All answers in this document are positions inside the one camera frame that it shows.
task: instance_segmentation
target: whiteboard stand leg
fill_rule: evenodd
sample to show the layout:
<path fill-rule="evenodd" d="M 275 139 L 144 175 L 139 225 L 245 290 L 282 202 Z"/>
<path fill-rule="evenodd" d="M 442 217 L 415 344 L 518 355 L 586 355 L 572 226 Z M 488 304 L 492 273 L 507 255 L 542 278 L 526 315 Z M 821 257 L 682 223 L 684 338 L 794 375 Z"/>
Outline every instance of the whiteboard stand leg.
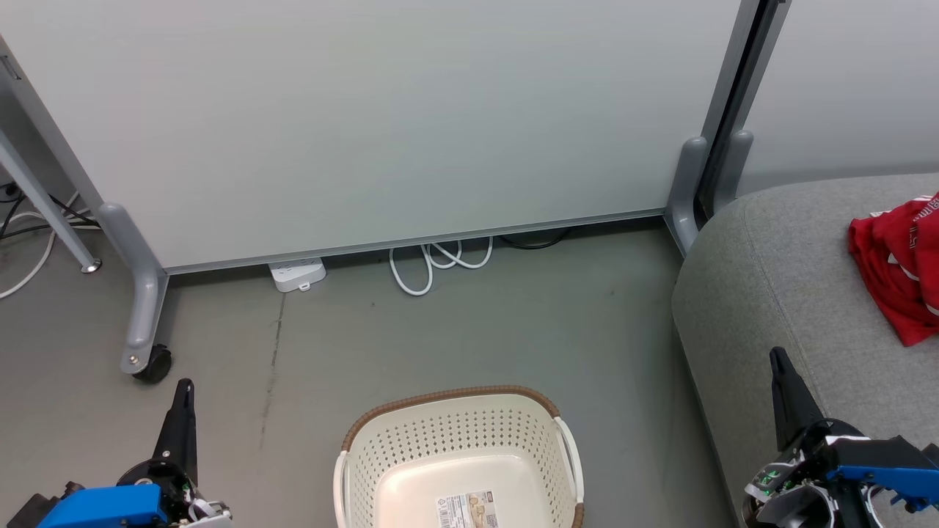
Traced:
<path fill-rule="evenodd" d="M 715 178 L 714 198 L 710 210 L 717 214 L 724 206 L 737 198 L 740 176 L 747 164 L 747 155 L 753 145 L 753 132 L 739 131 L 731 135 L 727 144 L 727 154 L 720 165 L 720 172 Z"/>
<path fill-rule="evenodd" d="M 707 160 L 707 140 L 701 136 L 692 137 L 682 145 L 675 169 L 675 180 L 671 183 L 669 203 L 665 207 L 665 223 L 671 236 L 678 244 L 682 256 L 687 255 L 692 242 L 698 236 L 698 224 L 695 222 L 695 193 Z"/>
<path fill-rule="evenodd" d="M 88 248 L 78 238 L 71 224 L 59 212 L 58 207 L 39 184 L 36 175 L 29 170 L 20 153 L 13 148 L 3 132 L 0 132 L 0 166 L 7 169 L 13 181 L 23 190 L 23 194 L 29 197 L 39 214 L 55 231 L 55 235 L 62 239 L 69 251 L 75 255 L 75 259 L 82 265 L 82 273 L 96 272 L 101 267 L 101 261 L 88 253 Z"/>
<path fill-rule="evenodd" d="M 138 374 L 150 361 L 169 276 L 146 245 L 127 210 L 119 204 L 106 202 L 99 208 L 99 219 L 107 224 L 111 242 L 133 274 L 133 308 L 120 367 L 127 374 Z"/>

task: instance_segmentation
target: product label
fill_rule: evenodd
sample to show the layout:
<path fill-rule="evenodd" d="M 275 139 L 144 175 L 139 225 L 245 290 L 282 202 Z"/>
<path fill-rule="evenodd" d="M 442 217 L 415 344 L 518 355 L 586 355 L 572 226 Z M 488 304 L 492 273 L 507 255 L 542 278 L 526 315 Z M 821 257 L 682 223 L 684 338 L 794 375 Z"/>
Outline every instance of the product label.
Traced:
<path fill-rule="evenodd" d="M 476 491 L 437 499 L 440 528 L 499 528 L 492 491 Z"/>

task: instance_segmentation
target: red shirt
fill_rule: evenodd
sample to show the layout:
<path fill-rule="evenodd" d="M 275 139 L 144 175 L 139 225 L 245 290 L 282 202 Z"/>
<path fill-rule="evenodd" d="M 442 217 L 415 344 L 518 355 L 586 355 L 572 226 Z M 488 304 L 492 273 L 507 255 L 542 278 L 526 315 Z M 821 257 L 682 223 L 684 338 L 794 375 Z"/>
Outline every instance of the red shirt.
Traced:
<path fill-rule="evenodd" d="M 910 347 L 939 334 L 939 194 L 848 229 L 849 251 L 881 312 Z"/>

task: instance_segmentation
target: white plastic basket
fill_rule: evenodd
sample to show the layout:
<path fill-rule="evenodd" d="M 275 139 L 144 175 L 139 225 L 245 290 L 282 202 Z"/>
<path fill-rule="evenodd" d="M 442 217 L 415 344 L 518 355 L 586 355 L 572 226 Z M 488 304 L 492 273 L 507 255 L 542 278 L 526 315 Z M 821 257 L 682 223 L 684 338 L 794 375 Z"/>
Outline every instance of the white plastic basket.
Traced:
<path fill-rule="evenodd" d="M 514 385 L 367 412 L 332 493 L 339 528 L 579 528 L 584 514 L 570 429 L 550 400 Z"/>

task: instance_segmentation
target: concrete floor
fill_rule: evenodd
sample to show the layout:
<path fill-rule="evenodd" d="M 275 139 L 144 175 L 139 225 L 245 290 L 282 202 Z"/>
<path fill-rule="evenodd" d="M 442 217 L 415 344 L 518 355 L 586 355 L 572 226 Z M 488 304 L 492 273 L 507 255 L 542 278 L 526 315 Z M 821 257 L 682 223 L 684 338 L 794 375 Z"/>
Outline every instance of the concrete floor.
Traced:
<path fill-rule="evenodd" d="M 641 227 L 584 228 L 541 251 L 497 247 L 480 270 L 438 272 L 422 298 L 398 289 L 384 254 L 328 259 L 324 282 L 285 295 L 265 267 L 174 277 L 159 339 L 176 363 L 158 386 L 118 369 L 132 291 L 114 250 L 83 234 L 104 260 L 85 276 L 58 243 L 0 301 L 0 520 L 69 480 L 113 484 L 150 455 L 188 377 L 201 488 L 239 526 L 333 526 L 333 462 L 362 413 L 501 383 L 561 409 L 581 452 L 585 526 L 731 526 L 672 337 L 680 258 L 662 225 Z M 45 240 L 0 245 L 0 289 Z M 401 268 L 413 286 L 423 280 L 421 261 Z M 471 372 L 458 368 L 468 356 Z"/>

